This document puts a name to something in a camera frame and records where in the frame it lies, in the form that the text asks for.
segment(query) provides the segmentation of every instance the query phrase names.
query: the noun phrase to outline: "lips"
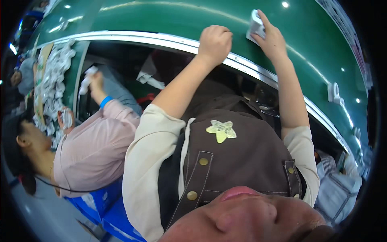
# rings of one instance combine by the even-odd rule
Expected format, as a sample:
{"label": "lips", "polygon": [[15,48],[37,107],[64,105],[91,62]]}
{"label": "lips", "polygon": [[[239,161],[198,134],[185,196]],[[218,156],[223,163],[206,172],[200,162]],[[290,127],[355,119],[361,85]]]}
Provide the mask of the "lips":
{"label": "lips", "polygon": [[240,195],[240,194],[250,194],[250,195],[254,195],[254,196],[261,195],[259,192],[255,191],[249,187],[238,186],[238,187],[233,187],[233,188],[227,190],[225,193],[223,193],[223,195],[220,198],[220,201],[223,202],[226,200],[230,200],[233,197]]}

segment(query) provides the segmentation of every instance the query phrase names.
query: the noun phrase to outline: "brown apron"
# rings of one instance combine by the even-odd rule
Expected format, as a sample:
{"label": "brown apron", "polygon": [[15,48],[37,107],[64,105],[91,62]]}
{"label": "brown apron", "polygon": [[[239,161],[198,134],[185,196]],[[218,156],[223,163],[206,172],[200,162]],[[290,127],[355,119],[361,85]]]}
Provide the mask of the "brown apron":
{"label": "brown apron", "polygon": [[[294,160],[258,105],[237,95],[198,105],[183,172],[185,191],[168,228],[222,192],[245,185],[268,195],[300,197],[302,186]],[[233,123],[235,138],[217,142],[206,131],[212,120]]]}

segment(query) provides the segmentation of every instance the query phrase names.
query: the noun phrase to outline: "blue crate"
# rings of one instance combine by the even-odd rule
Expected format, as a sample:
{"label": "blue crate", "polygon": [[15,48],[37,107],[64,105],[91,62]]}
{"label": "blue crate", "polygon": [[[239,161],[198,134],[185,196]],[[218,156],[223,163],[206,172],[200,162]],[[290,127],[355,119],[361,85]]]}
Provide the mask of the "blue crate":
{"label": "blue crate", "polygon": [[90,221],[98,225],[102,217],[122,195],[122,177],[108,187],[91,192],[83,197],[66,198]]}
{"label": "blue crate", "polygon": [[124,242],[146,242],[141,234],[133,228],[126,217],[122,197],[120,197],[112,208],[102,219],[102,227],[110,234]]}

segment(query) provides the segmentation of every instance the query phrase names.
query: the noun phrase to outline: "earphone wire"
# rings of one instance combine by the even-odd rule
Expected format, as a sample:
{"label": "earphone wire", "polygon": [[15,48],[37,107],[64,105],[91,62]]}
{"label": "earphone wire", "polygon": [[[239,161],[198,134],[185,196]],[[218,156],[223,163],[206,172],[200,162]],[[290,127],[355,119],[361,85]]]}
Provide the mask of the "earphone wire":
{"label": "earphone wire", "polygon": [[60,189],[63,189],[63,190],[66,190],[66,191],[69,191],[69,192],[79,192],[79,193],[87,193],[87,192],[95,192],[95,191],[98,191],[98,190],[101,190],[103,188],[106,188],[108,186],[110,186],[111,184],[115,183],[116,181],[104,186],[104,187],[101,187],[101,188],[98,188],[98,189],[95,189],[95,190],[90,190],[90,191],[76,191],[76,190],[71,190],[71,189],[67,189],[67,188],[63,188],[63,187],[60,187],[60,186],[57,186],[57,185],[54,185],[54,184],[51,184],[51,183],[48,183],[46,181],[43,181],[43,179],[40,179],[38,176],[35,176],[38,180],[40,180],[41,182],[49,185],[49,186],[52,186],[52,187],[57,187],[57,188],[60,188]]}

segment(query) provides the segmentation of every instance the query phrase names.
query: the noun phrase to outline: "floor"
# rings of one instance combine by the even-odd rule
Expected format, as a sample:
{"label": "floor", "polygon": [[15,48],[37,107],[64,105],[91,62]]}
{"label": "floor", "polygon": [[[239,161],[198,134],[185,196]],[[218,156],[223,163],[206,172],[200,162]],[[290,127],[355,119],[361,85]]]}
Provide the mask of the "floor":
{"label": "floor", "polygon": [[[15,180],[5,162],[2,169],[8,182]],[[34,197],[26,194],[18,182],[12,188],[16,207],[30,225],[41,242],[97,242],[98,239],[87,233],[77,222],[87,222],[72,204],[58,198],[50,186],[37,181],[37,191]],[[121,242],[111,236],[108,242]]]}

